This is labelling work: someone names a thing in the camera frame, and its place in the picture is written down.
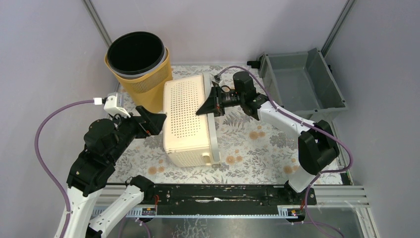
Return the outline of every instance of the white plastic basket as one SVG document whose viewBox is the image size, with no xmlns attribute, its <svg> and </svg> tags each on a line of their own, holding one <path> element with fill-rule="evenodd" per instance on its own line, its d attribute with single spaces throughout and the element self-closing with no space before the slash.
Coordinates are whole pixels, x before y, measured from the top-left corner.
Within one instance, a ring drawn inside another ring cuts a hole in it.
<svg viewBox="0 0 420 238">
<path fill-rule="evenodd" d="M 210 94 L 210 84 L 208 74 L 165 83 L 163 147 L 176 166 L 220 163 L 214 115 L 196 115 Z"/>
</svg>

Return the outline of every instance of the floral tablecloth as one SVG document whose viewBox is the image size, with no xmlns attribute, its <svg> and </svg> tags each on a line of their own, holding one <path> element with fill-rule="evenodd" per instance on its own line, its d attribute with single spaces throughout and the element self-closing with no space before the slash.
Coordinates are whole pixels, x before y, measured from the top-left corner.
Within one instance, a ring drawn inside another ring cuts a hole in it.
<svg viewBox="0 0 420 238">
<path fill-rule="evenodd" d="M 244 66 L 255 75 L 256 69 Z M 173 66 L 173 79 L 209 72 L 217 74 L 224 66 Z M 232 76 L 239 69 L 222 75 L 225 85 L 233 87 Z M 258 92 L 262 89 L 255 84 Z M 124 107 L 135 115 L 136 105 L 123 88 Z M 226 109 L 226 115 L 215 118 L 221 164 L 179 168 L 163 150 L 162 134 L 134 140 L 117 161 L 116 171 L 108 182 L 124 182 L 143 175 L 155 183 L 233 183 L 283 184 L 298 168 L 297 141 L 272 125 L 255 120 L 240 107 Z M 334 161 L 326 169 L 337 169 Z M 342 184 L 339 174 L 324 174 L 318 184 Z"/>
</svg>

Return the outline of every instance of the cylindrical container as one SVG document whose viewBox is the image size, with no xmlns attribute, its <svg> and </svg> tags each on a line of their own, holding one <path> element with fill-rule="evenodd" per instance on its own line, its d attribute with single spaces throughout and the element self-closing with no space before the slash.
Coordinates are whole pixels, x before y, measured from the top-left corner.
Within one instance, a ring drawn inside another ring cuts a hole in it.
<svg viewBox="0 0 420 238">
<path fill-rule="evenodd" d="M 159 37 L 149 32 L 121 36 L 108 49 L 105 64 L 136 105 L 162 111 L 163 87 L 172 80 L 172 71 L 169 50 Z"/>
</svg>

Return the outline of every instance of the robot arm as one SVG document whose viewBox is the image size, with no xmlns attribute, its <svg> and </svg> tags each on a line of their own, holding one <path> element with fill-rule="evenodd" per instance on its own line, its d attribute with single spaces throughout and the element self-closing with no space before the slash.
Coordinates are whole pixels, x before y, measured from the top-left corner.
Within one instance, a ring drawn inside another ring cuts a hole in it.
<svg viewBox="0 0 420 238">
<path fill-rule="evenodd" d="M 166 115 L 150 113 L 141 106 L 136 107 L 140 116 L 133 116 L 122 108 L 122 102 L 122 95 L 118 93 L 109 94 L 107 99 L 95 99 L 97 105 L 105 103 L 104 109 L 112 120 L 99 119 L 89 126 L 84 136 L 85 148 L 70 169 L 67 195 L 71 216 L 65 238 L 105 238 L 131 208 L 153 195 L 154 184 L 137 176 L 111 206 L 89 221 L 94 205 L 125 149 L 136 138 L 158 135 L 166 119 Z M 64 210 L 55 238 L 60 236 L 66 215 Z"/>
<path fill-rule="evenodd" d="M 222 90 L 225 86 L 219 87 L 217 84 L 213 84 L 209 98 L 197 110 L 197 114 L 214 113 L 215 117 L 223 116 L 226 107 L 239 105 L 245 114 L 269 123 L 289 136 L 297 138 L 300 167 L 290 177 L 285 187 L 290 188 L 294 195 L 302 193 L 317 174 L 337 158 L 339 150 L 335 141 L 304 126 L 303 123 L 297 123 L 284 114 L 299 118 L 302 122 L 332 134 L 330 125 L 323 120 L 315 123 L 301 118 L 279 105 L 274 108 L 267 96 L 257 93 L 254 82 L 247 72 L 235 73 L 233 82 L 235 89 L 229 89 L 228 92 Z"/>
</svg>

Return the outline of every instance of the gray bin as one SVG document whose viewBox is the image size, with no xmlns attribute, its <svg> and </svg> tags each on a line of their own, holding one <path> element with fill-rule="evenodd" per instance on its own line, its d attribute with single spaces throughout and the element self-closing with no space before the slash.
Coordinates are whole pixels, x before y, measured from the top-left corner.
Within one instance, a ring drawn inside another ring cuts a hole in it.
<svg viewBox="0 0 420 238">
<path fill-rule="evenodd" d="M 262 55 L 259 76 L 274 101 L 294 114 L 333 120 L 347 110 L 337 84 L 317 48 L 308 52 Z"/>
</svg>

